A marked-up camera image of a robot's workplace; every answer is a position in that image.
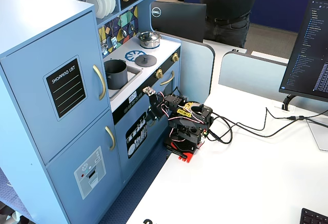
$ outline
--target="white desk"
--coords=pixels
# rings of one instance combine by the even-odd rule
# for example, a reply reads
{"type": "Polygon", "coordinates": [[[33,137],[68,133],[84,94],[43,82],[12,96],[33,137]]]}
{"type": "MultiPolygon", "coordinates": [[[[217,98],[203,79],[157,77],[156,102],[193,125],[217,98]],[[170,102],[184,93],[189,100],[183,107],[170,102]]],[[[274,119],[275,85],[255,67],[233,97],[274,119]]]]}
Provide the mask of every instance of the white desk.
{"type": "MultiPolygon", "coordinates": [[[[263,125],[265,107],[276,116],[290,115],[269,99],[225,86],[217,86],[206,105],[256,128],[263,125]]],[[[264,134],[288,122],[269,117],[264,134]]],[[[226,131],[217,120],[211,129],[226,131]]],[[[318,150],[305,121],[267,139],[233,131],[230,146],[207,140],[189,164],[172,154],[127,223],[299,224],[302,208],[328,216],[328,153],[318,150]]]]}

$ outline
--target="dell logo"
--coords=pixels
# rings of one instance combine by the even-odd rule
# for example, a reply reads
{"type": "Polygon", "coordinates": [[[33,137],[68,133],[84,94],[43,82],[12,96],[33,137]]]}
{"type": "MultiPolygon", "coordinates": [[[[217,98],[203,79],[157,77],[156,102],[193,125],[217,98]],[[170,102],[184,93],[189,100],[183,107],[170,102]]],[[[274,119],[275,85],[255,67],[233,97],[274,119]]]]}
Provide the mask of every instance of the dell logo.
{"type": "Polygon", "coordinates": [[[162,14],[161,10],[158,7],[152,9],[152,15],[154,17],[159,17],[162,14]]]}

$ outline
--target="ice dispenser panel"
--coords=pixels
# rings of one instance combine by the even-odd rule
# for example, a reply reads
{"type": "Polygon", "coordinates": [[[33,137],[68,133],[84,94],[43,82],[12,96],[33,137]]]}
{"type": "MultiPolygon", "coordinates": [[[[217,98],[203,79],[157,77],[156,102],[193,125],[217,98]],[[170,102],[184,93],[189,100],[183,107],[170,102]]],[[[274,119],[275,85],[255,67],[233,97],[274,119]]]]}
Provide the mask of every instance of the ice dispenser panel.
{"type": "Polygon", "coordinates": [[[88,196],[105,175],[103,154],[99,146],[74,172],[82,199],[88,196]]]}

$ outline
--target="monitor stand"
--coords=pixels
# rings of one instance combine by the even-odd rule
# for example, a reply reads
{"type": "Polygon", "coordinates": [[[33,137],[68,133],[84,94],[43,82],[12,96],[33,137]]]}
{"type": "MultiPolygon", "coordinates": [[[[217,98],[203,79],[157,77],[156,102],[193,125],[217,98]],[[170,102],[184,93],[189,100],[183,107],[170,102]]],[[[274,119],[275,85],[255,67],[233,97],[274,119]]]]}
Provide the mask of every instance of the monitor stand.
{"type": "MultiPolygon", "coordinates": [[[[328,118],[312,118],[312,120],[328,126],[328,118]]],[[[319,150],[328,151],[328,128],[312,123],[311,121],[307,121],[307,124],[309,124],[319,150]]]]}

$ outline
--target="silver pot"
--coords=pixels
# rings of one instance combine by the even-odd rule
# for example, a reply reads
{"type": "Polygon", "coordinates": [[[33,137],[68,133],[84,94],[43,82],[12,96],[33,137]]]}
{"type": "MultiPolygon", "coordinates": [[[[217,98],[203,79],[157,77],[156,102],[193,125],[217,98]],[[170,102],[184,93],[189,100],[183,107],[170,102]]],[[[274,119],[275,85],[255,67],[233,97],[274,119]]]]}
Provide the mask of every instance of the silver pot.
{"type": "Polygon", "coordinates": [[[138,33],[137,37],[140,41],[140,46],[146,49],[154,49],[159,47],[159,34],[155,32],[138,33]]]}

